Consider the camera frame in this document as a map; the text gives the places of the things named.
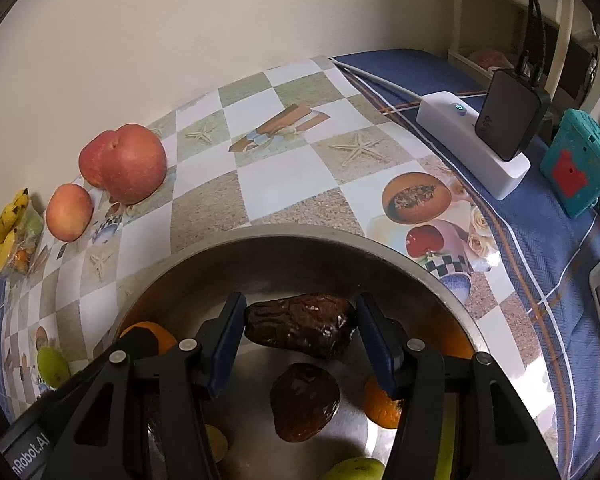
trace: orange fruit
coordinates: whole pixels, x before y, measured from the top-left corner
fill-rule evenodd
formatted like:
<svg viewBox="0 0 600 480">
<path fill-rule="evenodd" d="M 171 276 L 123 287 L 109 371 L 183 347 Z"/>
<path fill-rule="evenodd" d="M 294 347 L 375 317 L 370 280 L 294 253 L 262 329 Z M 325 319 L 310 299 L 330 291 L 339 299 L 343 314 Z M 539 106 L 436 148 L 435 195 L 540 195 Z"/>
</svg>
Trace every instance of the orange fruit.
<svg viewBox="0 0 600 480">
<path fill-rule="evenodd" d="M 365 415 L 382 428 L 395 430 L 400 422 L 403 400 L 391 400 L 374 376 L 365 384 L 363 407 Z"/>
<path fill-rule="evenodd" d="M 176 338 L 174 338 L 174 336 L 171 335 L 171 332 L 169 332 L 165 328 L 162 328 L 157 323 L 151 321 L 141 321 L 140 323 L 135 323 L 125 328 L 120 334 L 120 337 L 125 335 L 127 332 L 129 332 L 129 330 L 136 326 L 150 330 L 151 333 L 155 335 L 155 338 L 158 340 L 158 355 L 162 355 L 168 352 L 171 349 L 171 347 L 175 346 L 178 342 Z"/>
</svg>

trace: nectarine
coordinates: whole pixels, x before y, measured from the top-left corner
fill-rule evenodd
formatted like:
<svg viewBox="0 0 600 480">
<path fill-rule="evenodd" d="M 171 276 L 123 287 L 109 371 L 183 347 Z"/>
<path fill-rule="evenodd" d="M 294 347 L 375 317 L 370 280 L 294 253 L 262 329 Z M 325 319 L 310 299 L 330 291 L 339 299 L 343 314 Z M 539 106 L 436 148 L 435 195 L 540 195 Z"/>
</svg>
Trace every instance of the nectarine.
<svg viewBox="0 0 600 480">
<path fill-rule="evenodd" d="M 120 126 L 110 147 L 102 151 L 100 174 L 113 200 L 124 205 L 144 200 L 167 174 L 167 156 L 160 139 L 139 124 Z"/>
<path fill-rule="evenodd" d="M 53 236 L 73 242 L 84 232 L 93 214 L 89 193 L 77 184 L 62 184 L 46 208 L 46 225 Z"/>
<path fill-rule="evenodd" d="M 100 172 L 102 153 L 110 149 L 118 135 L 113 130 L 105 130 L 89 144 L 78 156 L 78 168 L 84 179 L 92 186 L 102 188 L 102 174 Z"/>
</svg>

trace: silver rivet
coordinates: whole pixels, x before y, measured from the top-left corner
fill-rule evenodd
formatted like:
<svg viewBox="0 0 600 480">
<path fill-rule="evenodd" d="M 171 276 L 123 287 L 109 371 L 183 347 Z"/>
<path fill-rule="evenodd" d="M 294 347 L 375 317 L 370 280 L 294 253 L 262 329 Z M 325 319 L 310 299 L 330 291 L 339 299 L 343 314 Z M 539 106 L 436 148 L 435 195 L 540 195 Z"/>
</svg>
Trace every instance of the silver rivet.
<svg viewBox="0 0 600 480">
<path fill-rule="evenodd" d="M 198 346 L 198 342 L 192 338 L 183 339 L 178 343 L 178 348 L 183 352 L 191 352 L 196 346 Z"/>
<path fill-rule="evenodd" d="M 424 341 L 422 339 L 409 339 L 407 341 L 407 348 L 414 352 L 420 352 L 424 350 Z"/>
<path fill-rule="evenodd" d="M 126 353 L 124 350 L 116 350 L 115 352 L 111 352 L 109 355 L 109 362 L 119 365 L 123 363 L 126 359 Z"/>
<path fill-rule="evenodd" d="M 475 360 L 478 361 L 481 365 L 489 366 L 493 363 L 493 357 L 487 352 L 478 352 L 475 355 Z"/>
</svg>

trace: white power strip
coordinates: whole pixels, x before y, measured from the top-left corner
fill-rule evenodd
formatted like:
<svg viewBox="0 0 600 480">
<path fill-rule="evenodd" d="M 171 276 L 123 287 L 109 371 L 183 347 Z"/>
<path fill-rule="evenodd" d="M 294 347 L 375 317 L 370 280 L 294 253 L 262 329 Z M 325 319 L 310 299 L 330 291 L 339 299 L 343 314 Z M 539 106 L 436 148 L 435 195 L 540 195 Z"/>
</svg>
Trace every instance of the white power strip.
<svg viewBox="0 0 600 480">
<path fill-rule="evenodd" d="M 422 97 L 418 124 L 453 153 L 496 200 L 518 187 L 531 168 L 524 153 L 505 162 L 475 134 L 478 112 L 451 92 Z"/>
</svg>

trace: teal plastic container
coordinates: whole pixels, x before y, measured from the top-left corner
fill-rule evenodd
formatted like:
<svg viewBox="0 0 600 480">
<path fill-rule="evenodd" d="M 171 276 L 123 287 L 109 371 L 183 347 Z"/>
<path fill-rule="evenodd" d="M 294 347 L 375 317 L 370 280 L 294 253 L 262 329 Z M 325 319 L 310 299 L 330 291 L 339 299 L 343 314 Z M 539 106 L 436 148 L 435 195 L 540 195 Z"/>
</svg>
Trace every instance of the teal plastic container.
<svg viewBox="0 0 600 480">
<path fill-rule="evenodd" d="M 567 110 L 540 171 L 563 209 L 575 218 L 600 196 L 600 126 L 581 110 Z"/>
</svg>

